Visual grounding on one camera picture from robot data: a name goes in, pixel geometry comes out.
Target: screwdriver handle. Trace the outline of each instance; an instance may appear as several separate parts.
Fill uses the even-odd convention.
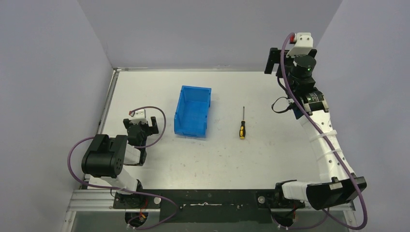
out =
[[[239,138],[240,138],[240,139],[245,139],[245,135],[246,135],[245,121],[242,120],[242,121],[241,121],[241,130],[239,131]]]

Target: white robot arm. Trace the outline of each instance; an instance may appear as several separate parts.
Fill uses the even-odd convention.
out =
[[[281,188],[281,197],[284,200],[308,201],[313,208],[318,210],[348,203],[357,196],[357,192],[348,174],[333,153],[337,152],[339,154],[361,191],[366,188],[366,181],[364,177],[356,177],[353,169],[347,163],[337,141],[336,130],[333,129],[330,121],[327,102],[323,94],[314,86],[315,80],[312,78],[312,72],[316,65],[314,57],[317,51],[313,49],[313,39],[310,33],[297,33],[290,38],[290,43],[294,44],[294,47],[289,51],[285,51],[284,59],[285,76],[287,77],[289,88],[313,122],[323,131],[322,134],[309,122],[301,110],[296,107],[293,99],[289,97],[288,90],[284,86],[281,87],[289,97],[290,107],[288,109],[293,110],[296,119],[305,129],[310,140],[318,163],[321,182],[313,183],[291,180],[277,183],[276,187]],[[273,65],[279,63],[279,60],[280,50],[271,48],[265,74],[271,74]],[[276,76],[283,78],[280,65]],[[323,138],[324,136],[330,140],[334,149],[329,147]]]

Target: white table surface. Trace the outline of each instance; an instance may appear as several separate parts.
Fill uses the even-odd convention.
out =
[[[174,134],[182,85],[212,88],[205,139]],[[281,96],[275,75],[263,72],[120,72],[103,133],[126,134],[122,120],[137,107],[165,112],[165,134],[147,148],[145,164],[124,167],[145,189],[272,189],[290,179],[319,181],[313,150],[293,112],[270,108]],[[243,106],[247,134],[240,140]],[[284,99],[275,106],[285,107]],[[157,117],[162,130],[160,112],[147,109],[146,116]],[[108,185],[94,177],[90,183]]]

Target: blue plastic bin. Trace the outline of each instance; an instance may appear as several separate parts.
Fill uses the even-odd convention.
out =
[[[206,137],[211,88],[182,86],[174,117],[175,134]]]

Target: gray wall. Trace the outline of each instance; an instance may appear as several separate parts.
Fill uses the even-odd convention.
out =
[[[341,0],[78,0],[114,67],[264,69],[289,31],[319,42]]]
[[[60,231],[111,75],[76,0],[0,1],[1,231]]]
[[[367,180],[367,231],[409,230],[408,9],[406,0],[344,0],[318,45],[317,85],[345,156]]]

